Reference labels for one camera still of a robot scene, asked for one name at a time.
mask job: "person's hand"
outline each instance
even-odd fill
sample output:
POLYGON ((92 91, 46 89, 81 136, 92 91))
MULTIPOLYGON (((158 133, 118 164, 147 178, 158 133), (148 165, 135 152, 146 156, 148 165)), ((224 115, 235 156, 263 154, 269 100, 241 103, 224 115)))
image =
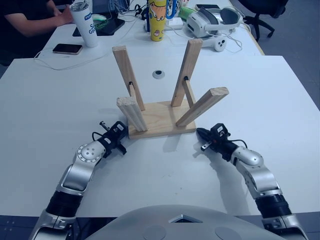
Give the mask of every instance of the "person's hand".
POLYGON ((58 8, 55 8, 55 10, 53 11, 53 15, 54 15, 55 17, 57 17, 57 16, 59 16, 59 15, 61 15, 61 14, 62 14, 62 12, 60 12, 58 8))
POLYGON ((69 24, 69 23, 73 22, 74 19, 73 19, 72 15, 71 15, 70 5, 69 4, 67 4, 65 6, 65 9, 64 9, 63 13, 61 13, 59 15, 59 17, 62 18, 64 24, 69 24))

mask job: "white vr headset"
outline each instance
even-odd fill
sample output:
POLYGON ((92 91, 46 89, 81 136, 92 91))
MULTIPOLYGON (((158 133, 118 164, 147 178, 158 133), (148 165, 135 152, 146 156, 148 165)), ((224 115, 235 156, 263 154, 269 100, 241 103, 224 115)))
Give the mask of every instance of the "white vr headset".
POLYGON ((232 30, 237 28, 243 21, 242 16, 229 7, 223 9, 200 8, 199 11, 191 13, 187 19, 187 27, 197 38, 216 35, 220 30, 232 30), (222 22, 214 14, 220 14, 222 22))

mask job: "office chair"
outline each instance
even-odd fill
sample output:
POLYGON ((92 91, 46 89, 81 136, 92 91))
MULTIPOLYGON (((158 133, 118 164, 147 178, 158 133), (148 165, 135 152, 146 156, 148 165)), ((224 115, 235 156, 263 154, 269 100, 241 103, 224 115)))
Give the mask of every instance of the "office chair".
POLYGON ((286 4, 288 0, 239 0, 239 2, 245 6, 249 11, 255 14, 252 16, 245 16, 243 18, 246 24, 254 26, 256 41, 260 38, 259 25, 269 29, 271 32, 267 35, 271 38, 275 29, 266 22, 259 19, 260 14, 270 15, 273 18, 278 18, 286 10, 286 4))

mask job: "black shirt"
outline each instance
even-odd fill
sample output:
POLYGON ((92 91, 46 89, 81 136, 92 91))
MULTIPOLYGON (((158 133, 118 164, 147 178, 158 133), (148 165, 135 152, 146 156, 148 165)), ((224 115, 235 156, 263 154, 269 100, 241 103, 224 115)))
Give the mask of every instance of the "black shirt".
POLYGON ((43 49, 51 33, 25 37, 6 19, 5 15, 24 14, 28 20, 41 20, 52 17, 47 9, 49 0, 0 0, 0 48, 32 58, 43 49))

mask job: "white table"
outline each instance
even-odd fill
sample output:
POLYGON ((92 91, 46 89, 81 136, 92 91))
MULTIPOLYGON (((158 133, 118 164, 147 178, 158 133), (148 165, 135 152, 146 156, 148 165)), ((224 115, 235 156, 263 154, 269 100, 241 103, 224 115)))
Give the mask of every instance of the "white table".
MULTIPOLYGON (((141 6, 145 4, 144 0, 135 0, 131 8, 139 3, 141 6)), ((217 4, 220 8, 231 6, 228 0, 215 0, 202 1, 205 4, 217 4)), ((134 17, 126 16, 121 17, 124 20, 132 21, 134 17)), ((99 46, 94 48, 84 47, 79 55, 70 56, 65 54, 52 53, 52 49, 57 44, 80 44, 85 45, 82 37, 73 37, 72 34, 76 29, 75 24, 68 24, 58 27, 53 33, 50 40, 44 47, 44 50, 39 55, 39 58, 83 58, 89 57, 92 59, 101 57, 103 55, 109 55, 113 46, 126 45, 129 53, 133 57, 140 56, 166 56, 174 57, 184 54, 188 38, 176 35, 172 30, 166 31, 164 39, 160 42, 154 42, 150 40, 150 36, 144 30, 144 22, 137 20, 136 22, 126 22, 113 36, 99 36, 99 46)), ((184 28, 183 30, 177 30, 180 35, 187 35, 194 37, 191 32, 184 28)), ((252 35, 245 29, 243 25, 240 25, 231 37, 240 40, 243 44, 242 50, 237 52, 240 48, 236 43, 230 39, 227 39, 227 46, 223 52, 215 52, 213 48, 203 48, 200 52, 204 56, 229 56, 229 55, 246 55, 246 56, 260 56, 263 52, 258 46, 257 42, 253 39, 252 35)))
MULTIPOLYGON (((131 57, 145 103, 171 99, 183 56, 131 57), (165 78, 152 77, 155 69, 165 78)), ((86 61, 51 58, 57 68, 86 61)), ((191 85, 230 94, 196 119, 224 123, 232 139, 262 154, 294 213, 320 211, 320 114, 281 56, 199 57, 191 85)), ((17 59, 0 79, 1 215, 39 216, 78 146, 91 132, 125 121, 116 98, 128 96, 113 56, 54 71, 17 59)), ((124 140, 98 167, 78 217, 117 217, 150 205, 184 204, 232 215, 259 214, 242 176, 219 154, 200 151, 195 133, 124 140)))

